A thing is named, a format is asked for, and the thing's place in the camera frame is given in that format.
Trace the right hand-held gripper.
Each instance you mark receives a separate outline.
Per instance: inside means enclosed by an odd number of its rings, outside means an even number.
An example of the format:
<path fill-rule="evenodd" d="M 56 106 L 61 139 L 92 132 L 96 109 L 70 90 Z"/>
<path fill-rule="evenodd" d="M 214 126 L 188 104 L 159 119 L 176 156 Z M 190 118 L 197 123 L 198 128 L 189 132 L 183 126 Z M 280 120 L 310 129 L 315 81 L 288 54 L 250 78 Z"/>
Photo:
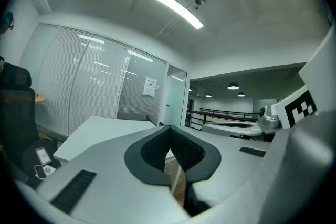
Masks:
<path fill-rule="evenodd" d="M 335 110 L 335 25 L 332 25 L 317 51 L 299 71 L 304 86 L 271 106 L 284 129 L 316 112 Z M 212 122 L 202 132 L 220 136 L 262 136 L 256 122 Z"/>

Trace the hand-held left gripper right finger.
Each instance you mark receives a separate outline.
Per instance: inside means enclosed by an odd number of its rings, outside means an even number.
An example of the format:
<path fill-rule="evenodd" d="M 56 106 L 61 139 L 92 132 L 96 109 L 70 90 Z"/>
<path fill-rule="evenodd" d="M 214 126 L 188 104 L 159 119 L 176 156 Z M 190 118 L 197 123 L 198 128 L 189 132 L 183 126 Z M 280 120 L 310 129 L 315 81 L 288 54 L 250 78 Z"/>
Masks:
<path fill-rule="evenodd" d="M 269 144 L 170 127 L 170 149 L 185 174 L 184 205 L 175 202 L 170 216 L 198 215 L 233 194 L 262 161 L 245 147 L 265 152 Z"/>

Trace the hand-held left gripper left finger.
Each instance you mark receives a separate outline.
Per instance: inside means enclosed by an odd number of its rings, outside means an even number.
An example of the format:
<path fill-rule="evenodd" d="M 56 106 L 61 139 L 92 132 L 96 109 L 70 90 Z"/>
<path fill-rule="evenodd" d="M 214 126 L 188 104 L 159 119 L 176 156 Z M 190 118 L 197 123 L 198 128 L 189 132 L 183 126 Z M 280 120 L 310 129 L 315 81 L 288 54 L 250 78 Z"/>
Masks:
<path fill-rule="evenodd" d="M 30 206 L 47 223 L 181 223 L 189 214 L 172 196 L 169 187 L 148 185 L 129 171 L 127 148 L 158 128 L 138 131 L 95 144 L 57 169 L 32 189 L 16 181 Z M 52 200 L 81 171 L 94 172 L 91 184 L 74 209 L 66 214 Z"/>

